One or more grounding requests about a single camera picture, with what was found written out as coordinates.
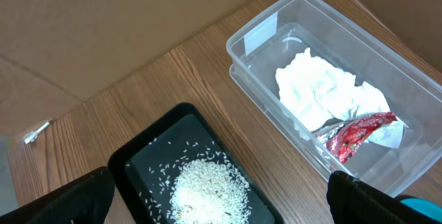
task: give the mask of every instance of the blue object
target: blue object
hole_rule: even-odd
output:
[[[419,198],[401,200],[401,203],[436,221],[442,222],[442,208],[434,203]]]

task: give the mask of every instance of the gray surface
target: gray surface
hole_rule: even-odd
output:
[[[9,146],[10,139],[0,138],[0,216],[19,206],[6,155]]]

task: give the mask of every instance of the red wrapper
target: red wrapper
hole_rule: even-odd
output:
[[[359,120],[354,120],[327,141],[327,148],[341,163],[346,163],[348,158],[354,155],[359,146],[373,131],[393,121],[397,121],[397,119],[392,112],[375,113]]]

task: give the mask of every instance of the black tray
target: black tray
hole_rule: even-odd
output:
[[[186,162],[202,158],[197,157],[197,154],[204,153],[206,148],[210,148],[209,152],[211,153],[225,152],[227,159],[238,168],[242,176],[249,182],[251,191],[247,193],[248,205],[252,207],[249,223],[283,223],[282,217],[275,207],[244,168],[227,151],[198,110],[189,103],[177,105],[110,157],[108,168],[112,172],[115,184],[135,222],[173,222],[165,218],[166,210],[170,209],[169,199],[171,196],[169,193],[171,191],[169,187],[160,194],[159,177],[162,177],[162,182],[165,178],[160,169],[169,164],[166,171],[167,175],[170,175],[170,185],[173,185],[174,179],[179,175],[177,166],[184,161],[180,158],[182,156],[189,158]],[[222,163],[223,157],[216,156],[213,161]],[[161,215],[159,221],[153,221],[150,216],[151,211],[155,219]]]

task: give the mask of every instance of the pile of rice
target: pile of rice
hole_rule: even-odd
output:
[[[199,159],[180,169],[170,201],[175,223],[248,223],[249,184],[231,163],[219,165]]]

